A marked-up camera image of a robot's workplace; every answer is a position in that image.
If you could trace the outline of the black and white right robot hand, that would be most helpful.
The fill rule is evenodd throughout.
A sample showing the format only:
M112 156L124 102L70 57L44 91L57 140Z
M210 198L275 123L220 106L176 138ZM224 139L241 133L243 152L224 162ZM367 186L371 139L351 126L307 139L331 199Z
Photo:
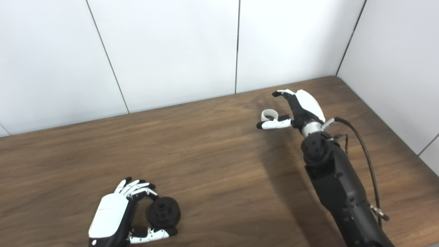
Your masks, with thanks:
M315 98L305 90L293 92L289 89L277 90L273 97L283 97L292 111L290 115L279 115L273 109L265 109L261 113L261 121L257 129L295 128L304 138L314 132L322 132L326 122L323 111Z

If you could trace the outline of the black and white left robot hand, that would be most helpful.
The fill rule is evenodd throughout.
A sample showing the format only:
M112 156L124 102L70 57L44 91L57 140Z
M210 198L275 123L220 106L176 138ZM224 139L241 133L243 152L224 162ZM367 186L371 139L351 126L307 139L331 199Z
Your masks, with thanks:
M145 216L148 227L134 227L138 202L151 198ZM88 231L90 247L128 247L177 235L180 206L174 198L160 197L155 185L143 179L123 179L114 192L101 198Z

